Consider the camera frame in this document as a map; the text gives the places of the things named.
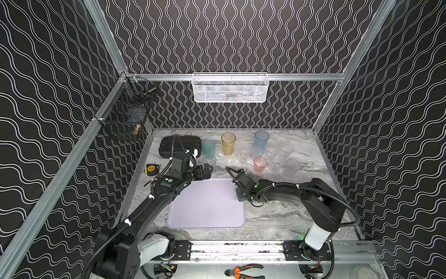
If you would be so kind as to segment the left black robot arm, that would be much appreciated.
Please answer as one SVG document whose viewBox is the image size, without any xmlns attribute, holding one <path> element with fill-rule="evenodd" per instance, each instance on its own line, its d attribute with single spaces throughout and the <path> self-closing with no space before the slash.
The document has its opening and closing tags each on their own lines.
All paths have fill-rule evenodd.
<svg viewBox="0 0 446 279">
<path fill-rule="evenodd" d="M 141 266 L 138 244 L 146 227 L 191 182 L 211 178 L 213 167 L 210 164 L 198 165 L 193 152 L 184 148 L 177 134 L 173 136 L 172 149 L 175 143 L 180 144 L 182 151 L 171 151 L 168 165 L 149 182 L 149 196 L 114 228 L 98 234 L 94 254 L 80 275 L 82 279 L 88 279 L 91 274 L 105 279 L 133 279 Z"/>
</svg>

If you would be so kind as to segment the clear plain glass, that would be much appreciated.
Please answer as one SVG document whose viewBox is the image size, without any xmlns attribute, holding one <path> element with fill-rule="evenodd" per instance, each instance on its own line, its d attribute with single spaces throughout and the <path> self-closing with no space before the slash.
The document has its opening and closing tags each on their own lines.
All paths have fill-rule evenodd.
<svg viewBox="0 0 446 279">
<path fill-rule="evenodd" d="M 251 148 L 246 145 L 237 147 L 237 157 L 240 163 L 248 164 L 251 160 Z"/>
</svg>

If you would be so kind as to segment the lavender plastic tray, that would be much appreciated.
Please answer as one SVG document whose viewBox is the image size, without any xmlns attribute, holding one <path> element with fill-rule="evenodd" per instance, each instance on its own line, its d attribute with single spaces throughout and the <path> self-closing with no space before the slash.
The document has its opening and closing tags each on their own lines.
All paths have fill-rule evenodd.
<svg viewBox="0 0 446 279">
<path fill-rule="evenodd" d="M 228 177 L 192 182 L 170 203 L 167 217 L 174 230 L 237 229 L 245 222 L 245 204 Z"/>
</svg>

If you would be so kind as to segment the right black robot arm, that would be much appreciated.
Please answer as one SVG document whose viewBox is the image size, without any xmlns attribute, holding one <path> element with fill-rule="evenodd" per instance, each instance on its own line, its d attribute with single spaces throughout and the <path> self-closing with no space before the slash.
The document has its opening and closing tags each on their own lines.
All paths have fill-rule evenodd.
<svg viewBox="0 0 446 279">
<path fill-rule="evenodd" d="M 249 201 L 257 208 L 272 201 L 304 206 L 313 224 L 296 250 L 306 260 L 320 259 L 319 251 L 339 229 L 360 223 L 355 209 L 321 179 L 314 178 L 308 183 L 254 181 L 243 169 L 225 169 L 232 177 L 240 202 Z"/>
</svg>

